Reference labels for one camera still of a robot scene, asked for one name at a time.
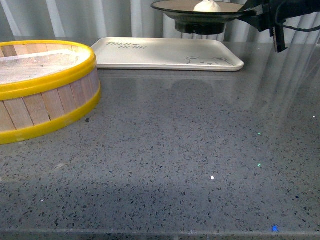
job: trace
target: yellow rim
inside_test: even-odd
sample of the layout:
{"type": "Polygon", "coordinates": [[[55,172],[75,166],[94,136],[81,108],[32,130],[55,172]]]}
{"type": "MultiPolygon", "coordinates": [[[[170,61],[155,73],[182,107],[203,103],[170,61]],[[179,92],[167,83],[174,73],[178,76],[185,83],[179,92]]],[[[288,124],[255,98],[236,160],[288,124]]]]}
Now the yellow rim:
{"type": "Polygon", "coordinates": [[[88,114],[99,103],[100,97],[101,85],[99,83],[99,89],[97,93],[85,105],[52,121],[23,129],[0,132],[0,145],[33,139],[62,129],[88,114]]]}
{"type": "Polygon", "coordinates": [[[77,42],[59,40],[10,41],[0,42],[0,48],[9,45],[27,44],[61,44],[77,46],[90,52],[90,56],[81,64],[58,73],[26,81],[0,84],[0,101],[21,98],[60,88],[88,75],[97,65],[96,55],[94,51],[89,46],[77,42]]]}

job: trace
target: gray countertop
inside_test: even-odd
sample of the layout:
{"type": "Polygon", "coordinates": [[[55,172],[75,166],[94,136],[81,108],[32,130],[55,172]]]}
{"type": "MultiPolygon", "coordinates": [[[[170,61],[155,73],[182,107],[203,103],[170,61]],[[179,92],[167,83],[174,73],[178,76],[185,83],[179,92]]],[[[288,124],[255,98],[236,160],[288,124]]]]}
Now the gray countertop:
{"type": "Polygon", "coordinates": [[[99,70],[86,117],[0,145],[2,238],[320,238],[320,47],[225,45],[240,71],[99,70]]]}

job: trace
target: white mesh cloth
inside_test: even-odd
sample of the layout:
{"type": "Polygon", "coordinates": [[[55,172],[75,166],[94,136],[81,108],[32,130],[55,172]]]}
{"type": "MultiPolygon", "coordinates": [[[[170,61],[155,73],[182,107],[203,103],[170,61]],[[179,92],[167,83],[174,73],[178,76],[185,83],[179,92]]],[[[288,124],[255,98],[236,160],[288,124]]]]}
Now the white mesh cloth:
{"type": "Polygon", "coordinates": [[[83,63],[89,56],[89,52],[63,49],[1,57],[0,85],[52,75],[83,63]]]}

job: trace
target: rectangular tray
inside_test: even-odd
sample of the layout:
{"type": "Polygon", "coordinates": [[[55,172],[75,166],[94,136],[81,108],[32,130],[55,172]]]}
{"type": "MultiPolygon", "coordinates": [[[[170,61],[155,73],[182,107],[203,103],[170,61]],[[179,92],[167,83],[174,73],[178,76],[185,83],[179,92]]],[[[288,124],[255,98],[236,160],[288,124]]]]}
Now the rectangular tray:
{"type": "Polygon", "coordinates": [[[244,66],[215,40],[107,37],[97,41],[98,69],[152,69],[234,72],[244,66]]]}

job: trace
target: black bowl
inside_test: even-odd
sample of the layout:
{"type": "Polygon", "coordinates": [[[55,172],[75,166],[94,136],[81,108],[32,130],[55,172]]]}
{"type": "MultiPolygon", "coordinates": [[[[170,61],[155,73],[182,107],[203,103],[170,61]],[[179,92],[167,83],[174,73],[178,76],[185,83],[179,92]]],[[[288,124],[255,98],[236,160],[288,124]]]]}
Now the black bowl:
{"type": "Polygon", "coordinates": [[[226,23],[256,15],[254,10],[239,11],[243,7],[241,4],[221,1],[216,2],[221,12],[193,11],[198,3],[198,0],[169,0],[154,2],[151,7],[174,19],[177,31],[199,35],[221,34],[225,31],[226,23]]]}

